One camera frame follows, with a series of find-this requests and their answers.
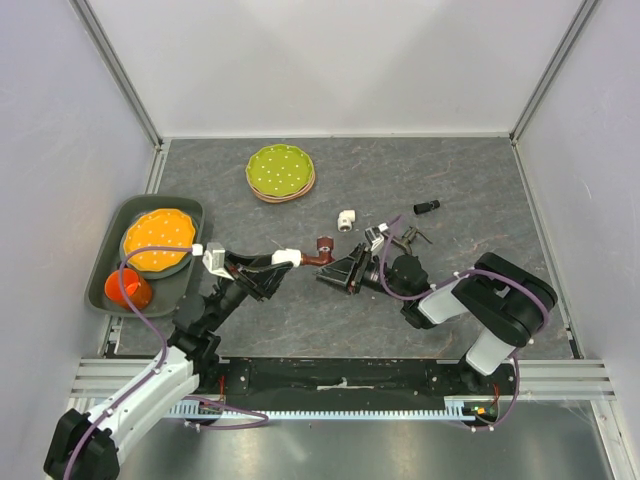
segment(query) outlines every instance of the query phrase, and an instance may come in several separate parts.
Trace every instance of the brown pipe fitting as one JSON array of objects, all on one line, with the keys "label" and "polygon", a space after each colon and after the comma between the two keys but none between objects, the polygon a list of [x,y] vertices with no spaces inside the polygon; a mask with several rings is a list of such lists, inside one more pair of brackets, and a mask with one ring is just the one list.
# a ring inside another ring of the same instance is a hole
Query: brown pipe fitting
[{"label": "brown pipe fitting", "polygon": [[316,246],[318,248],[318,256],[312,257],[305,253],[302,254],[300,265],[313,265],[316,267],[322,267],[334,261],[331,253],[333,252],[333,238],[331,237],[318,237],[316,240]]}]

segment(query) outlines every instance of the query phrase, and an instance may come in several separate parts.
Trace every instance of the black cylinder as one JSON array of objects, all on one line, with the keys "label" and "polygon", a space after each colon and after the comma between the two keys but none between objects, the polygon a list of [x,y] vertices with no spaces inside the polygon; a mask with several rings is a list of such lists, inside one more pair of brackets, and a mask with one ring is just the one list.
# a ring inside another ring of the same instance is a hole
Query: black cylinder
[{"label": "black cylinder", "polygon": [[420,215],[421,213],[427,213],[439,207],[439,200],[432,200],[431,202],[426,203],[417,203],[413,206],[413,213],[415,213],[416,215]]}]

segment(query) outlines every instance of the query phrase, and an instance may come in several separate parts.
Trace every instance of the cup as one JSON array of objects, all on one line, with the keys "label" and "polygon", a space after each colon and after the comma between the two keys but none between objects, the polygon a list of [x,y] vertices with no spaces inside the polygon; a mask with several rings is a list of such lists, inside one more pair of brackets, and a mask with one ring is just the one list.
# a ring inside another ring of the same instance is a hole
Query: cup
[{"label": "cup", "polygon": [[[118,270],[109,275],[109,278],[107,278],[107,281],[104,283],[104,293],[113,303],[120,305],[122,308],[126,308],[127,310],[131,310],[120,291],[118,275]],[[125,268],[122,272],[122,280],[124,283],[124,289],[127,292],[131,303],[133,303],[136,308],[142,310],[149,305],[153,292],[151,291],[151,285],[142,278],[142,275],[135,270]]]}]

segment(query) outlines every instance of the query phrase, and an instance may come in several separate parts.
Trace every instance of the floor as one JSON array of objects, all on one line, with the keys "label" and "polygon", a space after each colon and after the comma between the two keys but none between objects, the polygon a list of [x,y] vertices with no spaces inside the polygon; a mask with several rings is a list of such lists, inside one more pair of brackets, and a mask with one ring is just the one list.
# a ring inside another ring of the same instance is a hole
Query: floor
[{"label": "floor", "polygon": [[519,403],[495,432],[476,434],[442,422],[390,420],[291,420],[198,434],[164,420],[118,478],[613,480],[593,413],[576,402]]},{"label": "floor", "polygon": [[[313,159],[317,182],[293,202],[270,205],[249,189],[244,168],[251,154],[273,143],[291,143]],[[424,230],[433,245],[414,251],[432,281],[448,278],[487,251],[548,280],[518,168],[506,138],[327,138],[174,140],[159,193],[200,201],[206,240],[228,250],[264,254],[281,247],[313,253],[319,235],[335,238],[334,256],[363,241],[363,230],[398,213]],[[442,207],[415,216],[412,205],[439,199]],[[338,213],[355,209],[355,229],[339,233]],[[211,291],[214,278],[195,270],[190,289]],[[363,291],[347,296],[316,281],[313,268],[285,278],[270,301],[246,300],[218,330],[219,353],[238,356],[458,358],[476,339],[470,316],[432,330],[415,330],[400,302]],[[172,330],[169,319],[159,327]],[[157,340],[136,319],[126,320],[118,354],[153,354]],[[563,359],[571,350],[561,317],[522,358]]]}]

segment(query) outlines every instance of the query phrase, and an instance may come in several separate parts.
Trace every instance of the white panel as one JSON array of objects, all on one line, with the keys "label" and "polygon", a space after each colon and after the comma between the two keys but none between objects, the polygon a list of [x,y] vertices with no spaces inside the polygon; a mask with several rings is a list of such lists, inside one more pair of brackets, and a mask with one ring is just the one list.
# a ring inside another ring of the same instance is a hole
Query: white panel
[{"label": "white panel", "polygon": [[640,3],[601,2],[522,139],[579,340],[640,445]]},{"label": "white panel", "polygon": [[165,136],[507,132],[579,0],[91,0]]},{"label": "white panel", "polygon": [[42,465],[103,316],[84,288],[115,207],[152,147],[68,2],[0,15],[0,471]]}]

